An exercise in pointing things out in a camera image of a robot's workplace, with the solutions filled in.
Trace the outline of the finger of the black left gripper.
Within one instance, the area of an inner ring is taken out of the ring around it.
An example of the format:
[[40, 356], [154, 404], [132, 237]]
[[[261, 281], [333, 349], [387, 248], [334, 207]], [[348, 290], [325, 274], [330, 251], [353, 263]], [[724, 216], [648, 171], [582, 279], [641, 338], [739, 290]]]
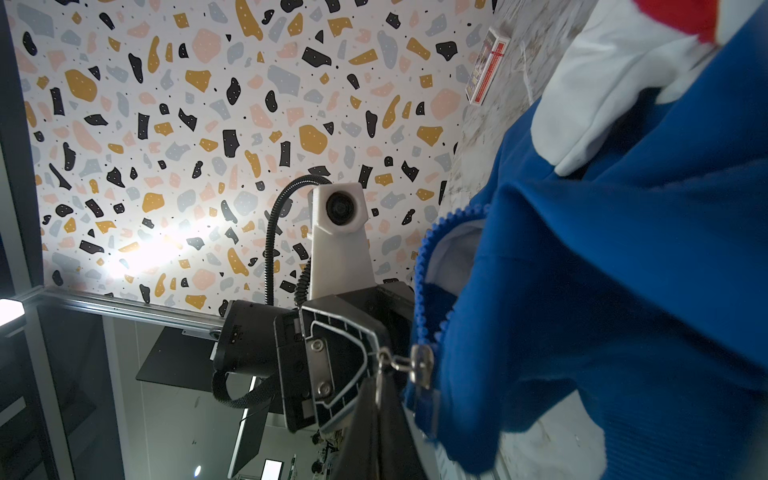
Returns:
[[362, 343], [346, 331], [342, 313], [346, 305], [338, 295], [309, 300], [300, 309], [304, 340], [312, 384], [315, 420], [320, 432], [329, 435], [346, 425], [346, 417], [355, 407], [363, 382], [377, 369], [377, 355], [382, 347], [363, 360], [337, 360], [335, 343], [346, 338], [363, 349]]
[[346, 305], [342, 313], [346, 331], [358, 339], [363, 349], [346, 338], [335, 343], [337, 360], [363, 360], [378, 347], [404, 356], [409, 352], [413, 323], [414, 297], [402, 282], [385, 283], [338, 295]]

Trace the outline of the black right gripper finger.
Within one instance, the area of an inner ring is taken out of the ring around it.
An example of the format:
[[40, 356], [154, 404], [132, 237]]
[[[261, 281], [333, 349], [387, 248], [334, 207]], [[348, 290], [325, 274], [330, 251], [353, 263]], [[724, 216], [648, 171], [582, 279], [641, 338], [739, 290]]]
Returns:
[[425, 479], [394, 376], [363, 382], [333, 479]]

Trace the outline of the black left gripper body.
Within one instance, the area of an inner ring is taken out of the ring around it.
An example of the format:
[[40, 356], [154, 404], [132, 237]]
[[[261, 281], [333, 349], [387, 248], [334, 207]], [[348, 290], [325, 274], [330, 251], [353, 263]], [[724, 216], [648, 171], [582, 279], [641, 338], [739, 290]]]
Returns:
[[315, 424], [312, 384], [298, 310], [274, 320], [279, 379], [287, 429], [298, 432]]

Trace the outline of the blue red white jacket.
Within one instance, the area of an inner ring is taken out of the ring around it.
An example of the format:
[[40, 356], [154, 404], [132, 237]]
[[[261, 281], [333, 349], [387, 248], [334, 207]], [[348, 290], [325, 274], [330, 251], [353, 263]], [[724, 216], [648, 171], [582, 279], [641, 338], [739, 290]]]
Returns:
[[414, 288], [465, 471], [575, 393], [607, 479], [765, 478], [766, 3], [598, 2]]

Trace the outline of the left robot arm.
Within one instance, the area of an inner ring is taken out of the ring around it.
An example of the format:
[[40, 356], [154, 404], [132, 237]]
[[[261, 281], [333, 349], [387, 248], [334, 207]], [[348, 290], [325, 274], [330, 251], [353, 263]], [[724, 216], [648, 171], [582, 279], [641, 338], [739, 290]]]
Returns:
[[[311, 252], [292, 309], [274, 303], [275, 243], [284, 206], [308, 187]], [[234, 301], [213, 357], [212, 392], [220, 403], [255, 413], [276, 400], [287, 428], [323, 434], [351, 421], [359, 391], [376, 375], [379, 353], [410, 352], [414, 294], [401, 281], [375, 279], [366, 234], [369, 211], [358, 182], [304, 175], [278, 195], [268, 217], [265, 301]]]

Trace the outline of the small playing card box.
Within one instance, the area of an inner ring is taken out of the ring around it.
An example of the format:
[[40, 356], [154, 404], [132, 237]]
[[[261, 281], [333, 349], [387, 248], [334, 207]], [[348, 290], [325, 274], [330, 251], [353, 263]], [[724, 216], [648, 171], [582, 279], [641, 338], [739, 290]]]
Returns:
[[471, 105], [482, 105], [506, 54], [510, 39], [490, 28], [482, 41], [466, 84], [466, 98]]

